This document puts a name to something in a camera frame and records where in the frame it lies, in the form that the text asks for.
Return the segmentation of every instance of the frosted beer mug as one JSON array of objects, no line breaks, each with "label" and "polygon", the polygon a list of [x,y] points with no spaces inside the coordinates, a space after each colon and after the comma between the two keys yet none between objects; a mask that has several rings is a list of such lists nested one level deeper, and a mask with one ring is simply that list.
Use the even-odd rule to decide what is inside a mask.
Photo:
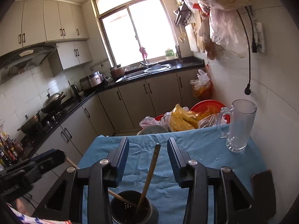
[{"label": "frosted beer mug", "polygon": [[[246,99],[235,100],[230,108],[223,107],[218,115],[217,128],[221,138],[226,138],[226,146],[232,152],[241,152],[245,149],[253,122],[257,106]],[[222,132],[220,121],[224,114],[231,117],[228,133]]]}]

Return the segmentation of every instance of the black phone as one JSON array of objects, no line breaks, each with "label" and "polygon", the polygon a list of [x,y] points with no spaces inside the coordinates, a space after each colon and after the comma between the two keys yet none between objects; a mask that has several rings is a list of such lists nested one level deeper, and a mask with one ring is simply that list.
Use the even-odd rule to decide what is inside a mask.
[{"label": "black phone", "polygon": [[270,169],[252,176],[253,198],[257,211],[265,220],[276,214],[275,187]]}]

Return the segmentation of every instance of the black cup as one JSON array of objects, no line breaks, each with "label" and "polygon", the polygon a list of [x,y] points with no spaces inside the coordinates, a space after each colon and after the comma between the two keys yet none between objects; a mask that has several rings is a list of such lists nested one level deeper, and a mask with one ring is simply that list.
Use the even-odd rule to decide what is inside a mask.
[{"label": "black cup", "polygon": [[[119,193],[123,198],[138,203],[141,193],[134,190],[127,190]],[[137,214],[136,207],[133,207],[119,199],[113,198],[111,203],[112,218],[119,224],[157,224],[159,213],[156,207],[151,204],[147,197],[144,198]]]}]

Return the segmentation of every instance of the metal screw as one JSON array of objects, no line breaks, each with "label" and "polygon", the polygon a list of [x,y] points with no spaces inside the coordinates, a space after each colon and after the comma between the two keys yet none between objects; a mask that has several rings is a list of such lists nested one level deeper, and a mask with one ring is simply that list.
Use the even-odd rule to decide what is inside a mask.
[{"label": "metal screw", "polygon": [[74,167],[68,167],[66,170],[67,170],[68,173],[72,173],[72,172],[75,171],[75,168]]},{"label": "metal screw", "polygon": [[231,169],[227,166],[224,166],[224,167],[222,167],[222,171],[225,172],[225,173],[230,173]]},{"label": "metal screw", "polygon": [[197,161],[196,160],[189,160],[188,163],[192,166],[196,165],[197,164]]},{"label": "metal screw", "polygon": [[105,159],[105,158],[100,160],[100,164],[102,164],[102,165],[106,165],[108,162],[109,162],[109,160]]}]

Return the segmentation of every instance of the chopstick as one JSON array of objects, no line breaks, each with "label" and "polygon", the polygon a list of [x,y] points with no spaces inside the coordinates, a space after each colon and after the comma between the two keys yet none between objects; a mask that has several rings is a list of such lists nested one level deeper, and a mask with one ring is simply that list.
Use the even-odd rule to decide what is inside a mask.
[{"label": "chopstick", "polygon": [[[72,160],[70,160],[68,157],[65,158],[65,161],[68,162],[69,164],[71,164],[72,166],[74,166],[76,169],[80,169]],[[119,199],[122,202],[125,202],[131,206],[136,207],[137,205],[123,197],[121,197],[119,194],[114,193],[112,190],[108,189],[108,193],[111,194],[113,197]]]},{"label": "chopstick", "polygon": [[149,166],[149,172],[147,173],[147,179],[145,181],[143,191],[142,191],[142,194],[140,196],[135,214],[138,212],[138,210],[139,210],[139,208],[140,208],[140,206],[143,202],[143,199],[145,198],[145,196],[147,194],[147,190],[150,186],[150,181],[152,180],[152,176],[154,174],[154,170],[155,170],[155,167],[156,167],[156,163],[157,163],[158,155],[159,155],[159,152],[160,152],[160,148],[161,148],[160,144],[155,145],[154,153],[152,155],[152,161],[151,161],[150,166]]}]

